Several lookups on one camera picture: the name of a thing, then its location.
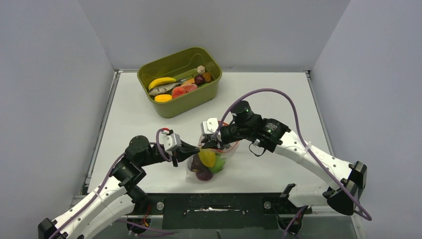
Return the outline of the clear zip top bag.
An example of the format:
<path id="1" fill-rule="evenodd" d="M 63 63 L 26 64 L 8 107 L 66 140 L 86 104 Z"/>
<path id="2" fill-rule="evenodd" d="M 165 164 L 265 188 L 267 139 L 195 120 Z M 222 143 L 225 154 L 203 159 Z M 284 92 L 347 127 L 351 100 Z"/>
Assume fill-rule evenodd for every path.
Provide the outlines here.
<path id="1" fill-rule="evenodd" d="M 198 140 L 200 152 L 187 160 L 186 180 L 190 183 L 208 182 L 218 176 L 235 155 L 240 141 L 232 142 L 224 149 L 202 149 L 201 135 Z"/>

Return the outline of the green yellow mango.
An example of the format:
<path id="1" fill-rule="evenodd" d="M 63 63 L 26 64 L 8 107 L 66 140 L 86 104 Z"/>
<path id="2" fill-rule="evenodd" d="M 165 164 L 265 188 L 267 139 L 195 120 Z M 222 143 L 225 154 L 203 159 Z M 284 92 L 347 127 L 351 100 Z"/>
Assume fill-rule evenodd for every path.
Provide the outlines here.
<path id="1" fill-rule="evenodd" d="M 211 168 L 215 164 L 216 154 L 213 149 L 200 149 L 198 156 L 202 164 L 208 168 Z"/>

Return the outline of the green cabbage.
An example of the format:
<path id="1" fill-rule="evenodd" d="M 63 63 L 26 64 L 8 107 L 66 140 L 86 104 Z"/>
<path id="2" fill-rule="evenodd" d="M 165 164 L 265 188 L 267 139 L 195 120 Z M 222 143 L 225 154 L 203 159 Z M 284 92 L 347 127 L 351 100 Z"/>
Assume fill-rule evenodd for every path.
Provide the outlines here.
<path id="1" fill-rule="evenodd" d="M 217 173 L 219 173 L 220 171 L 223 170 L 225 164 L 226 164 L 226 158 L 222 158 L 220 156 L 217 156 L 215 158 L 214 166 L 209 168 L 209 170 L 212 174 L 217 174 Z"/>

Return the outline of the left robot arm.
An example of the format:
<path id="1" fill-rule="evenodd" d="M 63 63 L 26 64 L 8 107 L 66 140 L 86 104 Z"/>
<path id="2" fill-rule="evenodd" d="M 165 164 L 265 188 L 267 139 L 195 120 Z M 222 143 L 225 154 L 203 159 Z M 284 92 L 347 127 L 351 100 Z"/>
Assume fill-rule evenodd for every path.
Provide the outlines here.
<path id="1" fill-rule="evenodd" d="M 200 151 L 178 134 L 165 134 L 164 139 L 159 144 L 142 135 L 132 138 L 101 184 L 62 215 L 45 218 L 38 225 L 38 237 L 90 239 L 120 217 L 147 207 L 148 195 L 137 185 L 146 176 L 143 168 L 165 161 L 177 167 Z"/>

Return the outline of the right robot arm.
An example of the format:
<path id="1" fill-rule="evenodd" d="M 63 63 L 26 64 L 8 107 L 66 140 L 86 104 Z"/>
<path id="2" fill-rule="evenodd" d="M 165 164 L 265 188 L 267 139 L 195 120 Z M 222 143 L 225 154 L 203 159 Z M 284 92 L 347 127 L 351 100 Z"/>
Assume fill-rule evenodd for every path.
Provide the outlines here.
<path id="1" fill-rule="evenodd" d="M 323 183 L 289 184 L 280 198 L 282 210 L 291 213 L 303 206 L 330 206 L 343 215 L 357 212 L 357 203 L 366 186 L 367 166 L 338 159 L 310 142 L 301 142 L 298 133 L 276 119 L 255 114 L 247 101 L 230 111 L 234 122 L 220 126 L 217 118 L 201 123 L 203 148 L 223 149 L 230 143 L 248 140 L 264 151 L 292 160 Z"/>

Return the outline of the purple red onion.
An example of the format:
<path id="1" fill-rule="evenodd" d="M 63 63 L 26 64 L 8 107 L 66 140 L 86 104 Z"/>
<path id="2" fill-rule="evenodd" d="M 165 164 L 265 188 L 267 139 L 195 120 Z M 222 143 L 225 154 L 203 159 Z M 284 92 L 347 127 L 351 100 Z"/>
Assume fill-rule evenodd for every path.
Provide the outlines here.
<path id="1" fill-rule="evenodd" d="M 195 173 L 196 178 L 200 181 L 207 182 L 213 178 L 213 173 L 209 169 L 200 170 Z"/>

